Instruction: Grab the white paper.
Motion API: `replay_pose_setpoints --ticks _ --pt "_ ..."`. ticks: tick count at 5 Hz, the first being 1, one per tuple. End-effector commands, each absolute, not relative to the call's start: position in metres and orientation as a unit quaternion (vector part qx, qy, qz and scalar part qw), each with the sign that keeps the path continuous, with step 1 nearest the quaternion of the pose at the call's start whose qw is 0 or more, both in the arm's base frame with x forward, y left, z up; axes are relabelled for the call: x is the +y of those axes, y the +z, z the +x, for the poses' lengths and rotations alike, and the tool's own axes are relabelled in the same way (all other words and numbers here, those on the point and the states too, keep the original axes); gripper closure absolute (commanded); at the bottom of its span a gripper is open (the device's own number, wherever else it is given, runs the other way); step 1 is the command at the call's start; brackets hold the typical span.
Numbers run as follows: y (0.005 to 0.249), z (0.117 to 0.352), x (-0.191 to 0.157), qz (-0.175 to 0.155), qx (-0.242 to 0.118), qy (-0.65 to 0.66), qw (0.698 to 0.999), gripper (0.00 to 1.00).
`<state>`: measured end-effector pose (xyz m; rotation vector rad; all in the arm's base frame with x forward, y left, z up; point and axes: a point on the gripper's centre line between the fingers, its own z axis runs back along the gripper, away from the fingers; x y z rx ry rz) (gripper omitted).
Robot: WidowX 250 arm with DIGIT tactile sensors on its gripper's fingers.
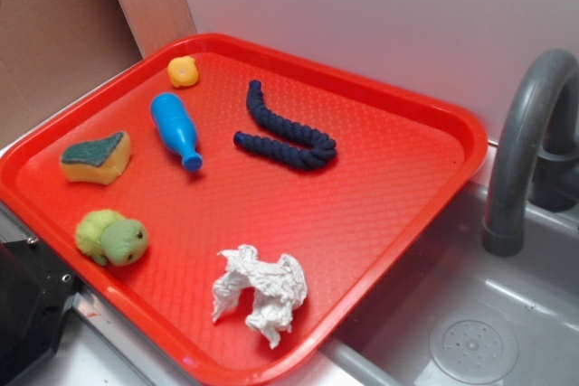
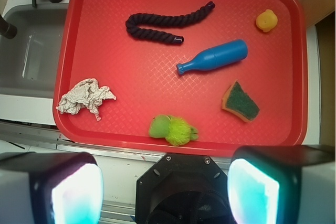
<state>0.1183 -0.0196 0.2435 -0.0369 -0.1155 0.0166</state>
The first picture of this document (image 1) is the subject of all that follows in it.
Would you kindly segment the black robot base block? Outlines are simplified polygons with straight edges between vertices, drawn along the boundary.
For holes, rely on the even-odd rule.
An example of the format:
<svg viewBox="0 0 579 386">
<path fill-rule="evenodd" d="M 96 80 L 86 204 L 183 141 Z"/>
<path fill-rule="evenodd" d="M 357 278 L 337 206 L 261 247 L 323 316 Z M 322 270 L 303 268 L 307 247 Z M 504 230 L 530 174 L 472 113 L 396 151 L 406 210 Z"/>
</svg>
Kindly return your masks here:
<svg viewBox="0 0 579 386">
<path fill-rule="evenodd" d="M 57 354 L 80 281 L 43 241 L 1 244 L 1 383 Z"/>
</svg>

